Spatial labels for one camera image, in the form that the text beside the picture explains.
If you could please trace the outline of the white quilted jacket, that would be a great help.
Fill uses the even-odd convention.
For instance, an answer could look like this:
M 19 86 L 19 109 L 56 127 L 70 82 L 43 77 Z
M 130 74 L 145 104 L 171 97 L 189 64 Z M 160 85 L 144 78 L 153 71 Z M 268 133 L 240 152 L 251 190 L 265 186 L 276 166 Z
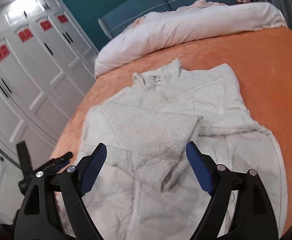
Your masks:
M 188 239 L 209 203 L 185 155 L 188 142 L 232 171 L 255 169 L 278 231 L 287 213 L 280 146 L 250 116 L 233 70 L 187 71 L 175 60 L 134 74 L 134 84 L 85 118 L 78 159 L 98 144 L 107 158 L 83 201 L 104 239 Z

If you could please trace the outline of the white panelled wardrobe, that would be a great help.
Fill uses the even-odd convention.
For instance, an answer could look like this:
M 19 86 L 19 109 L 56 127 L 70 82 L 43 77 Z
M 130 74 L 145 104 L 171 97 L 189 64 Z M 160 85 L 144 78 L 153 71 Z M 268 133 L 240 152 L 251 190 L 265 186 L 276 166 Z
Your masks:
M 0 223 L 21 206 L 16 145 L 45 163 L 95 81 L 98 50 L 62 0 L 16 0 L 0 9 Z

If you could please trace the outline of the orange plush bedspread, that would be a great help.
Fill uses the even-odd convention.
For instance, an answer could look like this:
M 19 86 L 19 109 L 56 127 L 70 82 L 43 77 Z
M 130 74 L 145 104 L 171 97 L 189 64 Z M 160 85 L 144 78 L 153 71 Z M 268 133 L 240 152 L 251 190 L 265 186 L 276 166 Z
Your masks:
M 197 40 L 162 49 L 97 78 L 67 126 L 52 157 L 77 154 L 88 110 L 132 85 L 132 74 L 155 70 L 174 59 L 186 70 L 226 63 L 235 72 L 245 105 L 259 124 L 276 137 L 284 159 L 288 208 L 284 229 L 292 226 L 292 31 L 265 29 Z

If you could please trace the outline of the white rolled duvet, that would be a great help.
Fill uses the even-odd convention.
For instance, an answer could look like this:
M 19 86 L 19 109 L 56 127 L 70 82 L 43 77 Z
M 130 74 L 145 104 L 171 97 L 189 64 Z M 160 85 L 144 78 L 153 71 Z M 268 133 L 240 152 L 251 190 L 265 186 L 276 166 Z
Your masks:
M 149 12 L 101 49 L 95 60 L 95 73 L 101 76 L 182 43 L 286 25 L 282 12 L 268 2 L 226 5 L 197 0 L 175 11 Z

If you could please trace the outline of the teal upholstered headboard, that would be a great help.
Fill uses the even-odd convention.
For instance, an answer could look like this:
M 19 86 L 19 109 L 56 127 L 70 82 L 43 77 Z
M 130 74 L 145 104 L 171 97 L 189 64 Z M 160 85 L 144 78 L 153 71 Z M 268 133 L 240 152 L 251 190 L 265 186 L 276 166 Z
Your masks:
M 175 11 L 179 7 L 189 6 L 197 0 L 128 0 L 117 6 L 102 18 L 98 23 L 109 39 L 120 34 L 128 25 L 149 12 Z M 206 0 L 226 5 L 234 5 L 235 0 Z

